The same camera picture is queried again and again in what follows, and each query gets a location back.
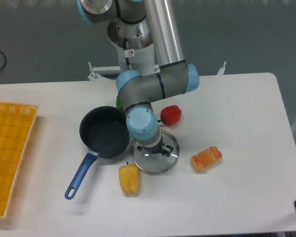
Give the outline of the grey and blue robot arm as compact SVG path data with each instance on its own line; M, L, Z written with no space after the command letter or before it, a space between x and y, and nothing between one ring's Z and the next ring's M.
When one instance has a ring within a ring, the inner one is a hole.
M88 23L108 21L108 37L122 50L117 93L138 149L169 156L152 102L198 88L196 67L185 60L170 0L79 0Z

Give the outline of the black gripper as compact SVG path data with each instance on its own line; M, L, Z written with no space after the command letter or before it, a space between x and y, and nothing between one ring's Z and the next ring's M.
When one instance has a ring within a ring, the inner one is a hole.
M165 146L162 141L159 141L156 144L139 144L136 149L139 152L147 150L150 153L160 153L163 156L169 157L174 148L170 145Z

